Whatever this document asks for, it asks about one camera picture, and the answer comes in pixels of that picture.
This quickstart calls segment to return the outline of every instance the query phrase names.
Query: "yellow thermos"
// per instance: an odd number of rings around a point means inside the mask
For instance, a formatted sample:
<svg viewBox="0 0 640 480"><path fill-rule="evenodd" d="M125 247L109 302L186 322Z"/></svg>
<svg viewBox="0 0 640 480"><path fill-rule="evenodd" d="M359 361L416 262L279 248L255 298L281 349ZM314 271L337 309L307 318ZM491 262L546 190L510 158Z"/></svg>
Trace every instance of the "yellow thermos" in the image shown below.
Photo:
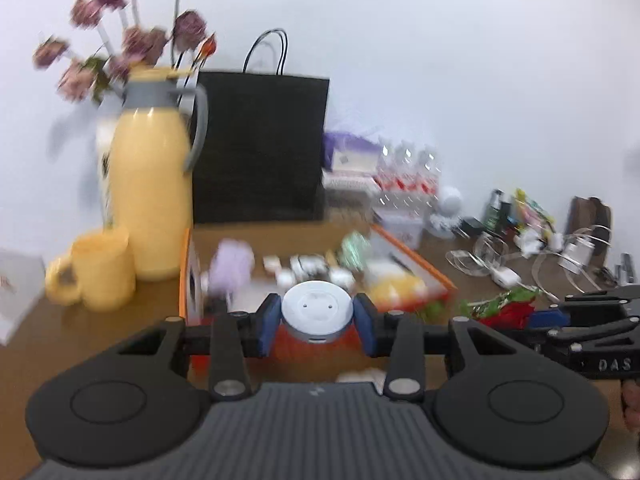
<svg viewBox="0 0 640 480"><path fill-rule="evenodd" d="M179 75L162 68L132 70L111 145L113 222L129 232L136 275L142 280L178 273L184 234L193 224L191 170L204 145L209 111L200 85L176 88ZM180 94L195 95L193 146L178 112Z"/></svg>

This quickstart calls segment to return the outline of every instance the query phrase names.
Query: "gray ribbed panel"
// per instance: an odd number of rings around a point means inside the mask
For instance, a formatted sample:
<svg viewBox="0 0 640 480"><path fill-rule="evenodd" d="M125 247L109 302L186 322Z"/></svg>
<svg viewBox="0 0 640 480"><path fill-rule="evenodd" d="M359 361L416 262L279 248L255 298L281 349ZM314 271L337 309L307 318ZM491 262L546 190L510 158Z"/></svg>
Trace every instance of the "gray ribbed panel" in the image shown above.
<svg viewBox="0 0 640 480"><path fill-rule="evenodd" d="M602 480L587 463L549 472L476 462L448 446L417 406L370 384L265 384L215 405L182 446L121 470L47 461L29 480Z"/></svg>

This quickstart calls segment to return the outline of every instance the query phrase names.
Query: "yellow lid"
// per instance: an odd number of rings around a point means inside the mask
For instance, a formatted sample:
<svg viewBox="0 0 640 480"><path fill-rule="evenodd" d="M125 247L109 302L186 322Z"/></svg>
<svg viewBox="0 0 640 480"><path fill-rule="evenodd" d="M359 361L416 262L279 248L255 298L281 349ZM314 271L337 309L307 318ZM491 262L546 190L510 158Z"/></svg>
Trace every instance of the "yellow lid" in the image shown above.
<svg viewBox="0 0 640 480"><path fill-rule="evenodd" d="M151 67L140 63L133 64L129 72L129 81L164 81L191 75L191 70L176 70L169 66Z"/></svg>

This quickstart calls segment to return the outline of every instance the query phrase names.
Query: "brown tabletop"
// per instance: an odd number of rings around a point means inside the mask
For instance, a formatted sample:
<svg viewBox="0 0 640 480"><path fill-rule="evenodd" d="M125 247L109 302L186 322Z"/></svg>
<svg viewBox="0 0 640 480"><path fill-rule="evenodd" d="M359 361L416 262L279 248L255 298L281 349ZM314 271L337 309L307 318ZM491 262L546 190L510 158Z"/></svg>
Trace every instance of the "brown tabletop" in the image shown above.
<svg viewBox="0 0 640 480"><path fill-rule="evenodd" d="M290 224L287 229L279 229L278 236L282 237L284 245L290 229L303 230L304 226ZM451 267L445 254L453 248L468 249L468 244L460 240L437 240L426 235L419 252L456 284L459 299L483 300L500 292L489 278L466 276ZM532 283L530 265L531 261L525 260L510 262L510 267L521 275L525 283ZM545 288L556 296L574 291L551 258L543 265L540 279ZM578 286L583 285L584 282L578 281ZM450 307L454 308L455 300L451 303ZM538 300L536 306L544 308L548 304L547 300ZM156 320L176 314L177 305L177 279L139 283L132 302L112 314L93 314L80 305L60 308L42 299L9 345L0 347L0 478L20 479L40 461L24 425L24 409L30 395L44 381ZM364 362L354 362L353 368ZM377 366L384 367L384 360L379 360ZM428 356L427 367L430 387L437 387L446 380L441 358ZM260 379L303 380L305 377L304 367L265 369L250 366L250 369L258 370L256 374L261 376ZM332 370L326 370L327 377L332 373ZM195 383L202 380L193 374L190 379ZM598 381L595 384L609 399L611 414L609 431L596 462L615 478L640 478L637 439L623 425L620 384L617 381Z"/></svg>

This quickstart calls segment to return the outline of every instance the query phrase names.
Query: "gray handle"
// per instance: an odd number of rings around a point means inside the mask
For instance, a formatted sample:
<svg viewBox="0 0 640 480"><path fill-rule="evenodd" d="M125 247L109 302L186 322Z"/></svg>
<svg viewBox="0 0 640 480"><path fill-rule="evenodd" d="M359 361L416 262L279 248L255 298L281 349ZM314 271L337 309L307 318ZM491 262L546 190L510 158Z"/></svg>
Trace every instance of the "gray handle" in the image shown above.
<svg viewBox="0 0 640 480"><path fill-rule="evenodd" d="M196 107L198 115L196 117L196 136L193 139L193 146L187 158L184 161L184 172L189 173L193 171L193 167L196 165L202 147L204 146L204 140L207 137L207 124L209 123L209 99L207 93L204 91L202 85L196 85L194 88L176 88L173 90L178 95L193 95L196 97Z"/></svg>

